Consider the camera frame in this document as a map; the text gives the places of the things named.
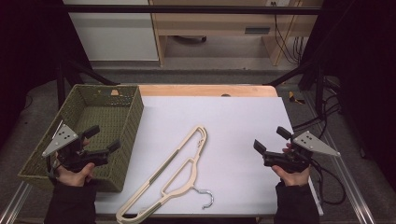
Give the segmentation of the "black metal stand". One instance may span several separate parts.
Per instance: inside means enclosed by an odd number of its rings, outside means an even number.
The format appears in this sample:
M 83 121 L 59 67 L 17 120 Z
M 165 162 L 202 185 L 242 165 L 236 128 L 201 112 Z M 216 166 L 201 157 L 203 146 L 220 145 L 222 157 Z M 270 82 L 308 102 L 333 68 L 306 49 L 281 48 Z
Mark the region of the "black metal stand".
M 316 60 L 308 60 L 305 63 L 300 64 L 297 68 L 289 71 L 286 75 L 279 77 L 273 81 L 267 83 L 267 86 L 276 87 L 286 80 L 302 75 L 302 78 L 298 84 L 298 87 L 302 91 L 309 90 L 313 84 L 315 87 L 315 111 L 317 115 L 322 118 L 324 116 L 323 109 L 323 89 L 324 89 L 324 74 L 320 62 Z
M 77 72 L 73 75 L 68 75 L 64 72 L 63 68 L 72 68 Z M 107 86 L 117 86 L 118 83 L 111 81 L 105 77 L 102 77 L 98 73 L 94 72 L 91 68 L 83 66 L 80 63 L 75 61 L 67 61 L 63 63 L 59 63 L 58 67 L 56 68 L 56 83 L 57 83 L 57 95 L 58 95 L 58 108 L 61 108 L 65 99 L 65 84 L 64 81 L 67 79 L 71 86 L 76 84 L 83 84 L 82 78 L 80 77 L 79 73 L 85 74 L 93 79 L 99 81 L 100 83 L 107 85 Z

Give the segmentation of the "aluminium rail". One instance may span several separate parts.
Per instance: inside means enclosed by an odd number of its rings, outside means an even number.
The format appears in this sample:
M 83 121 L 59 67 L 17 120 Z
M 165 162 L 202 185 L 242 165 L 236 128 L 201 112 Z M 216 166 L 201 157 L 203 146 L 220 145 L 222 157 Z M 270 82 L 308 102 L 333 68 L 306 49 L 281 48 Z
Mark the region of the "aluminium rail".
M 20 183 L 10 202 L 0 215 L 0 224 L 14 224 L 18 217 L 32 186 L 24 181 Z
M 310 95 L 306 91 L 303 92 L 303 96 L 313 116 L 318 115 L 314 105 L 315 97 Z M 326 144 L 328 144 L 330 147 L 334 148 L 336 152 L 338 152 L 337 151 L 338 148 L 335 142 L 333 141 L 331 134 L 325 130 L 322 124 L 318 125 L 318 129 L 321 132 L 323 131 L 323 136 L 322 136 L 323 141 Z M 360 224 L 375 224 L 375 219 L 366 201 L 364 200 L 356 181 L 354 180 L 352 174 L 347 168 L 343 158 L 341 156 L 331 157 L 331 161 L 336 173 L 338 174 L 338 177 L 343 182 L 346 188 L 346 195 Z

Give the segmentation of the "white paper sheet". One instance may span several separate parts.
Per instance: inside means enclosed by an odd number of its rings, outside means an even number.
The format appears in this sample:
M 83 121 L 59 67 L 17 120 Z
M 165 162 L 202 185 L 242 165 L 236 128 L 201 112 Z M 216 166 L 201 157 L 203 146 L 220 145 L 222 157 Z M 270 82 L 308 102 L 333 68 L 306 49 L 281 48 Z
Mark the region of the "white paper sheet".
M 286 141 L 278 126 L 291 127 L 279 97 L 153 97 L 134 142 L 124 189 L 100 193 L 96 210 L 115 214 L 169 156 L 174 160 L 129 209 L 134 215 L 183 186 L 190 177 L 187 158 L 199 154 L 193 189 L 166 202 L 158 217 L 255 217 L 276 211 L 278 176 L 264 166 L 255 140 L 270 151 Z

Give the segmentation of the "person's right hand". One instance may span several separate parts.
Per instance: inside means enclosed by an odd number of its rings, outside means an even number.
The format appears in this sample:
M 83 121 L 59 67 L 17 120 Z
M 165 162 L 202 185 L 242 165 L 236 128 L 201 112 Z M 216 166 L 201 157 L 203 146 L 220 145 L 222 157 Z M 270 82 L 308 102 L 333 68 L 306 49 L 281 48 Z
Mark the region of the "person's right hand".
M 287 187 L 304 186 L 308 183 L 310 176 L 310 168 L 306 168 L 300 173 L 293 174 L 287 173 L 277 165 L 272 166 L 272 170 L 283 180 Z

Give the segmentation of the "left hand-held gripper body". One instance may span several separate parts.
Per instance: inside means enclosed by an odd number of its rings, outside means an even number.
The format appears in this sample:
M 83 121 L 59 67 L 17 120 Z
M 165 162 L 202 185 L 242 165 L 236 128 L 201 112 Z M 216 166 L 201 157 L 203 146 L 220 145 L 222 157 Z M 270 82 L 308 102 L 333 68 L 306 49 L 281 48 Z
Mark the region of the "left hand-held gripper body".
M 58 162 L 68 171 L 78 173 L 88 163 L 95 166 L 108 164 L 109 152 L 107 149 L 89 151 L 84 149 L 82 133 L 75 133 L 69 126 L 63 124 L 55 138 L 42 152 L 42 157 L 48 159 L 57 154 Z

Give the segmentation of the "black horizontal frame bar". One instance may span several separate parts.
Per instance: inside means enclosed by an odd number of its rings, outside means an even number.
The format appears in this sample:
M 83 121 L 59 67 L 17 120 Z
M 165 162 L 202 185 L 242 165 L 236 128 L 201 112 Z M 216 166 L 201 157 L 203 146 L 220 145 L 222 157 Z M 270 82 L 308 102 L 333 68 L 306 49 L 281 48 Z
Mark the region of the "black horizontal frame bar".
M 64 8 L 68 12 L 81 13 L 319 15 L 322 12 L 320 7 L 64 5 Z

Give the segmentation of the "white cabinet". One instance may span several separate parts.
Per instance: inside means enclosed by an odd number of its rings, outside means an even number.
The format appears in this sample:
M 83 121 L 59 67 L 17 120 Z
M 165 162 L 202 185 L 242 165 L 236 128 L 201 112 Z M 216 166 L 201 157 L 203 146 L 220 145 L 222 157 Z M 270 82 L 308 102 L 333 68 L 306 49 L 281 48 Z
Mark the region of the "white cabinet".
M 149 13 L 70 13 L 90 61 L 158 61 Z

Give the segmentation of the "wooden table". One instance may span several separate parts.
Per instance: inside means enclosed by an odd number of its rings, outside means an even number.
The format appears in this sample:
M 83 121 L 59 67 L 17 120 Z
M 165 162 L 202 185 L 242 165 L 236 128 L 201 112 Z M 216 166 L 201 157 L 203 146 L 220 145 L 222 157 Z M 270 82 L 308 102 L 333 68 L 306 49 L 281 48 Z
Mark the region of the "wooden table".
M 142 96 L 277 97 L 276 89 L 263 85 L 140 85 Z

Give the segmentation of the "yellow and black tool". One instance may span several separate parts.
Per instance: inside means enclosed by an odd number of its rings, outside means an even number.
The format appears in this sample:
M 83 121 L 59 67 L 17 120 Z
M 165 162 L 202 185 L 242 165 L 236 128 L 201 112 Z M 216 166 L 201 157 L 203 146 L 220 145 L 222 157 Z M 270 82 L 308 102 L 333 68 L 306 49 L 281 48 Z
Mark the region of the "yellow and black tool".
M 292 91 L 289 91 L 289 100 L 292 103 L 296 103 L 296 104 L 299 104 L 299 105 L 305 105 L 305 100 L 296 99 L 295 96 L 294 96 L 294 93 Z

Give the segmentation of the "thin white strip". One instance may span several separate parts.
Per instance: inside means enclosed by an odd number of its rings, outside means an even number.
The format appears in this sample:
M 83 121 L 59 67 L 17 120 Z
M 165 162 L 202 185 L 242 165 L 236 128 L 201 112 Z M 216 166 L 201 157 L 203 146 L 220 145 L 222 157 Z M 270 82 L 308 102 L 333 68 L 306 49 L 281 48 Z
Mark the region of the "thin white strip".
M 60 122 L 59 122 L 59 124 L 58 124 L 58 126 L 57 126 L 57 128 L 56 128 L 56 130 L 55 130 L 55 132 L 54 132 L 54 134 L 53 134 L 53 136 L 51 137 L 51 139 L 54 139 L 54 138 L 55 138 L 56 134 L 59 132 L 59 130 L 60 130 L 61 127 L 63 126 L 63 123 L 64 123 L 64 121 L 61 119 Z

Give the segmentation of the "light wooden desk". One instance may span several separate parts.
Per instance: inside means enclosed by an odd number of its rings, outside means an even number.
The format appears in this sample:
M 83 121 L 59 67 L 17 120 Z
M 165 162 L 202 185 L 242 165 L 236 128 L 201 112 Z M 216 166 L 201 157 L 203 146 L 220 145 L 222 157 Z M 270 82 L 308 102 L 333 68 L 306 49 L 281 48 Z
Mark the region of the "light wooden desk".
M 321 7 L 324 0 L 148 0 L 152 6 L 235 6 L 235 7 Z M 272 65 L 287 52 L 292 36 L 308 37 L 315 15 L 178 14 L 154 13 L 156 35 L 160 37 L 255 35 L 262 39 Z

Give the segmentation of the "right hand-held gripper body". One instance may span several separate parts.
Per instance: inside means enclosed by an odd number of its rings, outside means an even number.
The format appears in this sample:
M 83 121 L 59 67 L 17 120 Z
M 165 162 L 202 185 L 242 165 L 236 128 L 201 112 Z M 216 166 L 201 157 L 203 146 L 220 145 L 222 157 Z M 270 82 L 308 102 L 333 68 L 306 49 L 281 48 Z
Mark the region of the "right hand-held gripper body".
M 263 153 L 264 165 L 272 167 L 277 165 L 287 173 L 300 173 L 306 169 L 312 161 L 313 153 L 320 153 L 339 157 L 340 153 L 328 146 L 311 132 L 306 131 L 298 136 L 292 135 L 290 140 L 291 149 L 287 153 L 275 153 L 265 151 Z

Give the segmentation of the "person's left hand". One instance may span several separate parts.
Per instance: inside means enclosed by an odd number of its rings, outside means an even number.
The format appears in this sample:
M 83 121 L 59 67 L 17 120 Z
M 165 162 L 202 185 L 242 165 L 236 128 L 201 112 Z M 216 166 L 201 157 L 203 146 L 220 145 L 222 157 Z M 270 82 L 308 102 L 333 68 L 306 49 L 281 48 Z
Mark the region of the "person's left hand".
M 62 165 L 60 165 L 56 172 L 58 174 L 57 180 L 70 187 L 83 187 L 86 183 L 89 183 L 93 178 L 93 171 L 95 165 L 88 163 L 78 173 L 68 171 Z

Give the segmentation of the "green woven basket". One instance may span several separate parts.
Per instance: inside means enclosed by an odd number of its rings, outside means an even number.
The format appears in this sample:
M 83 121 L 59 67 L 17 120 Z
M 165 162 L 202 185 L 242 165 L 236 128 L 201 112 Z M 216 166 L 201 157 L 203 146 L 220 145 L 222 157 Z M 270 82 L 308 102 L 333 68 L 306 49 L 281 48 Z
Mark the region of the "green woven basket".
M 94 171 L 100 192 L 121 192 L 125 183 L 144 104 L 137 86 L 76 85 L 46 130 L 18 177 L 39 189 L 51 189 L 46 159 L 42 152 L 60 124 L 81 133 L 93 125 L 100 132 L 91 138 L 89 151 L 106 148 L 120 140 L 120 148 L 109 155 L 108 163 Z

